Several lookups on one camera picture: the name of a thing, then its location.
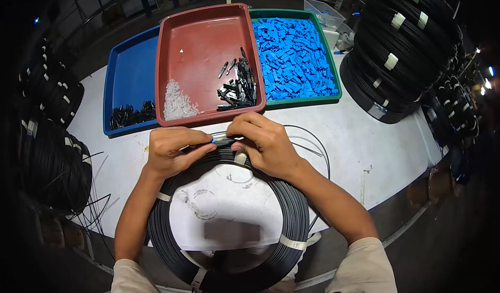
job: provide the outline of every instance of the blue tray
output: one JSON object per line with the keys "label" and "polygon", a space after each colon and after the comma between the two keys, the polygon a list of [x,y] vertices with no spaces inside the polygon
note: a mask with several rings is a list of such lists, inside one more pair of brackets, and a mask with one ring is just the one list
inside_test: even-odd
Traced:
{"label": "blue tray", "polygon": [[159,127],[156,119],[115,130],[109,119],[113,108],[132,105],[141,110],[144,101],[154,100],[154,67],[159,26],[131,37],[111,49],[104,84],[103,130],[110,138]]}

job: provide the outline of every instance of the beige shirt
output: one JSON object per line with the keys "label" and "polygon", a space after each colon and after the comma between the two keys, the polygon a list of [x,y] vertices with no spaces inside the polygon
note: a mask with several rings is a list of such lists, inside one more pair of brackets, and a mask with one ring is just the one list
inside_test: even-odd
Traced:
{"label": "beige shirt", "polygon": [[[157,293],[158,289],[147,278],[141,267],[130,259],[120,259],[114,266],[115,276],[111,293]],[[382,242],[377,238],[357,240],[347,249],[326,293],[392,293],[397,292],[391,263]]]}

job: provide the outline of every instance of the red tray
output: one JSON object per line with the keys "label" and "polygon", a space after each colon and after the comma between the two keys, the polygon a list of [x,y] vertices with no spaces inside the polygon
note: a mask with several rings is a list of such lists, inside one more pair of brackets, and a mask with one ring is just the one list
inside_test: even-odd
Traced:
{"label": "red tray", "polygon": [[[257,83],[256,105],[217,111],[217,105],[226,102],[220,100],[216,90],[234,79],[234,69],[228,76],[224,72],[220,79],[217,77],[226,61],[242,57],[240,47],[245,50]],[[257,53],[252,22],[245,4],[209,6],[166,17],[159,30],[154,80],[158,123],[164,127],[192,127],[264,109],[266,93]],[[165,91],[170,79],[179,82],[183,94],[190,97],[192,104],[198,103],[198,110],[203,113],[165,120]]]}

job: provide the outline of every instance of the forearm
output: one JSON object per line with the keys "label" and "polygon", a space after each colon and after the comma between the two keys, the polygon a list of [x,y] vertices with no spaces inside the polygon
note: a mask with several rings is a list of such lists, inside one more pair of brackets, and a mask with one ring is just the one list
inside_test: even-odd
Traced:
{"label": "forearm", "polygon": [[161,177],[154,175],[147,165],[142,169],[116,226],[116,260],[126,258],[137,262],[139,259],[146,235],[147,219],[163,181]]}
{"label": "forearm", "polygon": [[290,183],[314,203],[349,244],[365,237],[378,238],[372,218],[354,197],[317,172],[306,160],[301,165],[300,173],[296,173]]}

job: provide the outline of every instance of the workbench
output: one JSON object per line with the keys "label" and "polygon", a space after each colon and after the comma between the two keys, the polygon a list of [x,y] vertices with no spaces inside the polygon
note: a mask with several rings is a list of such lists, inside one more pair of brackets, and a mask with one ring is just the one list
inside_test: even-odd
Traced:
{"label": "workbench", "polygon": [[[337,70],[344,55],[334,55]],[[115,236],[123,206],[147,161],[149,132],[109,139],[103,134],[103,91],[107,67],[85,78],[82,104],[68,131],[84,142],[93,156],[92,198],[111,194],[103,211],[103,233]],[[327,149],[331,180],[344,188],[366,209],[382,203],[442,158],[422,110],[399,123],[381,123],[361,109],[343,90],[336,104],[265,111],[281,124],[301,126],[314,133]],[[196,127],[206,133],[225,131],[229,122]],[[287,128],[290,139],[315,152],[317,141],[297,128]],[[324,157],[297,147],[323,175]],[[276,243],[282,215],[271,188],[243,167],[209,166],[187,175],[192,182],[172,197],[171,226],[180,248],[186,251],[230,250]],[[96,205],[100,212],[104,202]],[[90,216],[89,208],[84,213]],[[309,209],[312,221],[315,213]],[[83,217],[73,219],[76,223]],[[321,219],[311,232],[326,229]],[[91,229],[98,232],[97,226]]]}

